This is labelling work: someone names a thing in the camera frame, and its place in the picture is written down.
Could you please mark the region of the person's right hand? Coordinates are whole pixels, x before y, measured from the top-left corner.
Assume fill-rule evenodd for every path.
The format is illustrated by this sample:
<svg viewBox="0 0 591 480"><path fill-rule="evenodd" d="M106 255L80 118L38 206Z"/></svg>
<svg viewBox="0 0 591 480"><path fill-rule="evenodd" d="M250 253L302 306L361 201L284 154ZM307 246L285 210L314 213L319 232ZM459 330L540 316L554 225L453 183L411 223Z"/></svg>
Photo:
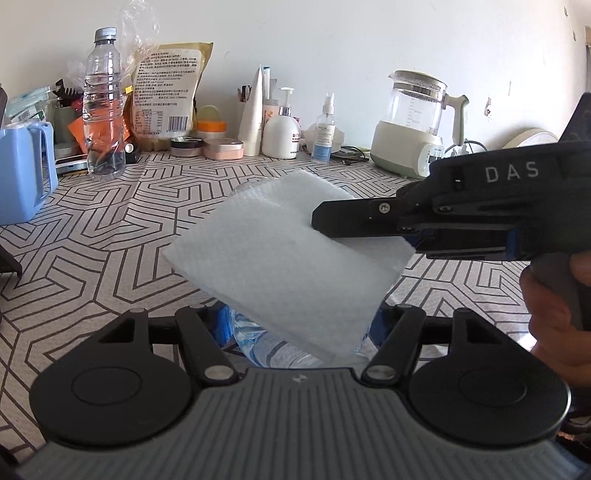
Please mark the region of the person's right hand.
<svg viewBox="0 0 591 480"><path fill-rule="evenodd" d="M568 305L539 283L530 267L522 272L520 286L531 314L529 331L537 341L531 353L571 386L589 387L590 332L571 324Z"/></svg>

